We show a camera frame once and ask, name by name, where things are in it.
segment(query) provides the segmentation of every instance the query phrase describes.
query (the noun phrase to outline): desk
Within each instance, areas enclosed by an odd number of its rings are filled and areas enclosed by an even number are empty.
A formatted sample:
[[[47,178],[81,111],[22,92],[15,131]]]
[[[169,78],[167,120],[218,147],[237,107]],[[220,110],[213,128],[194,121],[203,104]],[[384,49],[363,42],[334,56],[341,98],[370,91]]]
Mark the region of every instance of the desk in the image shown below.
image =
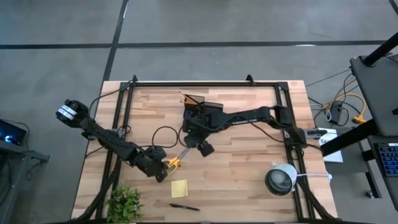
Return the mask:
[[[120,82],[105,82],[101,94],[119,88]],[[310,105],[303,81],[289,81],[289,90],[297,126],[314,127]],[[134,88],[129,117],[131,133],[127,141],[148,145],[154,131],[164,125],[178,129],[182,125],[183,104],[179,91],[205,96],[206,101],[224,104],[224,111],[251,110],[276,103],[275,90],[268,87],[145,87]],[[117,94],[100,99],[96,113],[97,122],[110,128],[113,122]],[[282,132],[264,123],[257,123],[269,134],[282,139]],[[155,143],[171,145],[175,134],[167,129],[158,132]],[[182,160],[182,166],[162,183],[146,177],[139,169],[123,164],[119,184],[130,185],[142,192],[141,203],[144,222],[289,222],[296,221],[292,194],[283,197],[272,195],[265,186],[264,177],[272,163],[286,163],[284,145],[265,136],[249,124],[233,126],[208,139],[215,152],[204,158],[192,149]],[[91,142],[88,152],[99,147]],[[183,150],[177,145],[165,149],[167,158]],[[92,154],[85,160],[72,218],[78,217],[98,193],[103,175],[106,151]],[[305,149],[307,172],[325,173],[320,151]],[[171,198],[170,181],[188,179],[188,197]],[[320,203],[337,216],[327,178],[309,178],[310,188]],[[300,194],[304,204],[303,193]],[[198,207],[200,212],[169,207],[179,203]]]

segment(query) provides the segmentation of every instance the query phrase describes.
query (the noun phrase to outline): keyboard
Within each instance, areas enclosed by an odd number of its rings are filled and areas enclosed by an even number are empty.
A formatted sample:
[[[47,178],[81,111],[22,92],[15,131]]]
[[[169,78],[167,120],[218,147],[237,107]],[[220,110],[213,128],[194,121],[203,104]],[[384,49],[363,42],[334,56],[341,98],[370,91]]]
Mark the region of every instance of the keyboard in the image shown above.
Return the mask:
[[[398,144],[377,144],[378,153],[382,159],[384,173],[387,177],[398,177]]]

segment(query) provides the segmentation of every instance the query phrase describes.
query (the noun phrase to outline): power adapter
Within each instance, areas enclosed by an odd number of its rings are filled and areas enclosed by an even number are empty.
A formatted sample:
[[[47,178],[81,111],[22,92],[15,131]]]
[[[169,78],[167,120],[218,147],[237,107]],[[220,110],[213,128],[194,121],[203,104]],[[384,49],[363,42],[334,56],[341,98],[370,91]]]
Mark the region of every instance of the power adapter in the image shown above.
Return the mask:
[[[343,103],[333,102],[330,109],[330,121],[333,124],[338,124],[340,120],[341,110],[343,109]]]

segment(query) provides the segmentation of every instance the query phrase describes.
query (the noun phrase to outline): orange scissors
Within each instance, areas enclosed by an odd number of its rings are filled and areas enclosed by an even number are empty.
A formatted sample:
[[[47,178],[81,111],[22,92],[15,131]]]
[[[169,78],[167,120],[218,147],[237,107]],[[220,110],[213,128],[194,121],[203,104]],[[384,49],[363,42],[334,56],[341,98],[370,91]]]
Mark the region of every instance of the orange scissors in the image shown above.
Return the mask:
[[[190,150],[191,148],[186,148],[184,151],[182,151],[177,157],[174,157],[173,159],[166,160],[164,163],[169,167],[167,168],[167,174],[172,174],[174,171],[177,170],[178,167],[180,167],[180,161],[181,159],[186,155],[186,153]]]

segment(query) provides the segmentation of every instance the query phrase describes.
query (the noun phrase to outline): yellow sticky note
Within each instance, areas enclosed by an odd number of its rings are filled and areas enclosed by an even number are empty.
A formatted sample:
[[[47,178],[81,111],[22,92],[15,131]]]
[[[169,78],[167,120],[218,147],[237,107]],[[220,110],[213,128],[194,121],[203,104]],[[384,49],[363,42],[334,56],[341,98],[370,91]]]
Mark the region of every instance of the yellow sticky note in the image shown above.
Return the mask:
[[[172,181],[172,198],[188,196],[188,180]]]

